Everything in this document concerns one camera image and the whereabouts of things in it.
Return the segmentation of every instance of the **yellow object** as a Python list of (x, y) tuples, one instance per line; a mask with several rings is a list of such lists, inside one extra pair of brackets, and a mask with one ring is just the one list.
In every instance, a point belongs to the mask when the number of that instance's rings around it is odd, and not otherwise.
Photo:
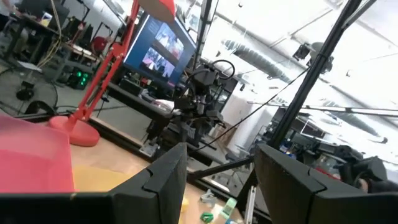
[(77, 192), (107, 192), (132, 175), (92, 166), (73, 167), (73, 182)]
[(184, 196), (182, 199), (182, 204), (181, 204), (181, 213), (186, 212), (189, 206), (189, 201), (188, 199)]
[(47, 13), (47, 12), (44, 12), (43, 17), (42, 17), (42, 19), (40, 20), (40, 23), (41, 23), (43, 26), (47, 27), (47, 26), (49, 26), (51, 20), (52, 20), (52, 15), (49, 14), (49, 13)]

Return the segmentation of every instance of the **red desk lamp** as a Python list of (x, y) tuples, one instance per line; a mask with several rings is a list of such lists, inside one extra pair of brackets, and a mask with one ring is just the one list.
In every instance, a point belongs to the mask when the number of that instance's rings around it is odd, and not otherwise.
[[(133, 2), (130, 22), (127, 23), (126, 38), (122, 43), (114, 43), (106, 55), (103, 63), (95, 74), (93, 83), (90, 85), (76, 111), (67, 116), (55, 116), (50, 119), (49, 126), (65, 131), (69, 135), (70, 143), (77, 146), (95, 146), (100, 140), (100, 134), (86, 121), (89, 120), (95, 105), (101, 99), (108, 83), (115, 71), (119, 68), (130, 45), (134, 21), (137, 18), (139, 7), (148, 12), (149, 15), (163, 22), (173, 22), (175, 18), (174, 0), (137, 0)], [(111, 70), (106, 74), (105, 79), (99, 88), (96, 88), (102, 80), (106, 67), (115, 58)]]

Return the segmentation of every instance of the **desk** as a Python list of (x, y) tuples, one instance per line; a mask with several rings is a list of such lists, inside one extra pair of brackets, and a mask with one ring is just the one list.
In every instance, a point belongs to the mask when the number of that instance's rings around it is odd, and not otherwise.
[[(52, 35), (54, 35), (54, 34), (59, 35), (59, 32), (57, 32), (51, 28), (45, 27), (41, 23), (39, 23), (33, 19), (30, 19), (26, 16), (18, 17), (14, 14), (11, 14), (11, 18), (15, 19), (16, 22), (19, 23), (19, 26), (18, 26), (18, 30), (12, 36), (12, 41), (11, 41), (10, 45), (8, 46), (6, 53), (4, 54), (5, 60), (8, 60), (8, 58), (11, 56), (12, 51), (14, 50), (14, 48), (17, 44), (18, 38), (21, 35), (22, 30), (27, 26), (29, 26), (31, 29), (36, 30), (37, 32), (44, 32), (45, 34), (49, 35), (50, 37), (52, 37)], [(39, 62), (40, 57), (38, 57), (38, 54), (40, 51), (41, 52), (44, 51), (44, 49), (43, 49), (44, 43), (46, 43), (46, 41), (44, 41), (44, 39), (45, 38), (42, 38), (41, 41), (39, 42), (39, 44), (36, 46), (34, 53), (30, 57), (30, 60), (29, 60), (30, 63), (33, 63), (36, 65)]]
[[(75, 188), (81, 192), (108, 191), (149, 165), (143, 159), (105, 139), (100, 139), (95, 147), (71, 145), (70, 148)], [(215, 216), (214, 224), (225, 223), (226, 220), (218, 216), (225, 203), (218, 200), (214, 208), (209, 208), (200, 202), (200, 196), (204, 193), (204, 191), (190, 184), (186, 185), (184, 196), (188, 199), (189, 206), (182, 213), (180, 218), (182, 223), (202, 223), (200, 215), (203, 212), (213, 213)], [(238, 223), (242, 223), (242, 217), (237, 209), (234, 210), (231, 218)]]
[[(83, 64), (84, 58), (87, 58), (89, 60), (92, 60), (94, 62), (100, 62), (101, 59), (94, 54), (92, 54), (89, 50), (83, 49), (77, 45), (71, 45), (71, 44), (62, 44), (63, 50), (66, 52), (57, 52), (55, 54), (51, 61), (48, 62), (47, 66), (44, 68), (44, 73), (49, 74), (50, 77), (48, 77), (49, 80), (51, 81), (57, 81), (61, 74), (63, 73), (63, 70), (65, 67), (72, 67), (72, 68), (78, 68), (82, 72), (86, 73), (93, 73), (94, 72), (94, 66), (88, 66)], [(70, 57), (71, 54), (78, 54), (81, 55), (82, 58), (79, 62), (71, 61)]]

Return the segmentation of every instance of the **desk lamp base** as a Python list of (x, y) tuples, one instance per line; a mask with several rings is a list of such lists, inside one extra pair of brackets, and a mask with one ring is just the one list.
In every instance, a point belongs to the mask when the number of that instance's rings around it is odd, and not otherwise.
[(70, 144), (76, 146), (92, 147), (100, 140), (98, 131), (84, 121), (76, 119), (73, 115), (55, 116), (50, 119), (51, 128), (63, 131), (69, 135)]

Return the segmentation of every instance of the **wooden desk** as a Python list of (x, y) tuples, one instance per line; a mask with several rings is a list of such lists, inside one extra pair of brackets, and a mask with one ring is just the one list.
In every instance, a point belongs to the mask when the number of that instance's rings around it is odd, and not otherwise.
[(86, 50), (86, 49), (84, 49), (84, 48), (82, 48), (82, 47), (79, 47), (79, 46), (77, 46), (77, 45), (75, 45), (75, 44), (71, 45), (71, 44), (63, 43), (62, 46), (65, 47), (65, 48), (67, 48), (69, 51), (71, 51), (71, 52), (73, 52), (73, 53), (75, 53), (75, 54), (81, 55), (81, 56), (83, 56), (83, 57), (85, 57), (85, 58), (88, 58), (88, 59), (90, 59), (90, 60), (92, 60), (92, 61), (94, 61), (94, 62), (100, 62), (100, 61), (102, 61), (101, 58), (95, 56), (95, 55), (94, 55), (92, 52), (90, 52), (89, 50)]
[[(95, 147), (71, 145), (70, 148), (73, 178), (78, 191), (110, 190), (149, 165), (143, 159), (105, 139), (100, 139)], [(189, 206), (182, 213), (182, 223), (202, 223), (200, 215), (203, 212), (211, 212), (215, 216), (214, 224), (226, 222), (222, 216), (218, 216), (225, 203), (219, 200), (214, 208), (207, 207), (206, 204), (200, 202), (200, 196), (204, 193), (190, 184), (186, 185), (184, 196), (188, 199)], [(243, 222), (237, 209), (234, 210), (231, 218), (238, 223)]]
[[(14, 47), (17, 44), (18, 38), (22, 33), (22, 30), (25, 27), (30, 27), (33, 30), (36, 30), (37, 32), (44, 32), (45, 35), (49, 35), (49, 39), (53, 36), (53, 35), (60, 35), (60, 33), (58, 31), (55, 31), (49, 27), (43, 26), (41, 23), (28, 18), (26, 16), (22, 16), (22, 17), (18, 17), (15, 14), (11, 14), (11, 18), (13, 18), (14, 20), (16, 20), (19, 23), (18, 29), (16, 30), (16, 32), (14, 33), (14, 35), (12, 35), (12, 40), (11, 43), (9, 44), (6, 52), (4, 53), (4, 59), (8, 60), (9, 57), (11, 56)], [(38, 64), (39, 60), (40, 60), (40, 56), (37, 55), (39, 54), (39, 51), (43, 50), (45, 45), (45, 40), (42, 38), (40, 40), (40, 42), (37, 44), (34, 52), (32, 53), (32, 56), (29, 59), (30, 63), (33, 64)]]

